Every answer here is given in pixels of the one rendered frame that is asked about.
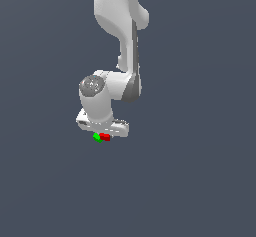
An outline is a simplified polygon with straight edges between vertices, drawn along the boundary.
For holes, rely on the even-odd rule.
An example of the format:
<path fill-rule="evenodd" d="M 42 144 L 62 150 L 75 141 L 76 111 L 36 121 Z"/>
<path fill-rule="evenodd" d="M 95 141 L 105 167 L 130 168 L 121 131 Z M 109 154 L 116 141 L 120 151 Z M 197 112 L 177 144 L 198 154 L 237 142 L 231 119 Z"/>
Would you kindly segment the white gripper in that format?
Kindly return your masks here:
<path fill-rule="evenodd" d="M 108 125 L 94 124 L 89 121 L 88 114 L 84 109 L 81 109 L 78 113 L 76 122 L 82 130 L 105 133 L 112 137 L 127 137 L 129 133 L 129 124 L 126 121 L 113 119 Z"/>

